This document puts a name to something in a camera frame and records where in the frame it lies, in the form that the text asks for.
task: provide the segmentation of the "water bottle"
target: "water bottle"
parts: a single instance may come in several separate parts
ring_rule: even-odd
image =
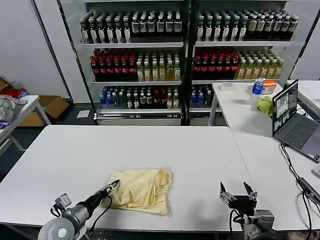
[[[262,89],[264,88],[264,81],[265,81],[264,77],[259,77],[254,82],[252,93],[249,98],[249,104],[253,105],[253,107],[257,105],[257,101],[260,97]]]

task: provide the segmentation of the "orange box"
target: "orange box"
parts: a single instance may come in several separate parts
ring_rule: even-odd
[[[261,94],[272,94],[277,84],[273,80],[264,80]]]

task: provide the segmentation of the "clear plastic bottle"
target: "clear plastic bottle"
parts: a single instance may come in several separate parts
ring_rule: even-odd
[[[175,92],[173,96],[173,108],[178,109],[179,108],[179,96],[178,93]]]

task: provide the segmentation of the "white wall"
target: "white wall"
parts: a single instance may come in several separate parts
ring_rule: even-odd
[[[28,94],[70,98],[29,1],[2,0],[0,76]]]
[[[35,0],[74,103],[89,103],[75,54],[56,0]]]

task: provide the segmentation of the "black cable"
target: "black cable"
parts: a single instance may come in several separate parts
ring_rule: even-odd
[[[111,204],[112,204],[112,198],[107,195],[106,196],[108,199],[110,199],[110,203],[109,203],[109,206],[97,217],[97,219],[93,222],[92,224],[92,227],[90,228],[90,231],[89,231],[89,237],[92,235],[92,232],[95,230],[95,226],[96,226],[96,223],[98,222],[98,220],[103,216],[103,214],[106,213],[106,211],[109,210],[109,208],[111,207]]]
[[[311,223],[310,211],[309,211],[309,207],[306,202],[305,194],[306,194],[305,191],[303,191],[302,192],[302,199],[303,199],[303,202],[304,202],[304,205],[306,208],[306,212],[308,213],[308,219],[309,219],[309,234],[308,234],[308,237],[306,238],[306,240],[309,240],[311,237],[311,234],[312,234],[312,223]]]
[[[236,213],[238,216],[240,215],[238,213],[238,211],[235,210],[235,209],[232,209],[231,212],[230,212],[230,215],[229,215],[229,229],[230,229],[230,238],[231,238],[231,240],[234,240],[234,236],[232,235],[232,215],[233,215],[233,213]]]

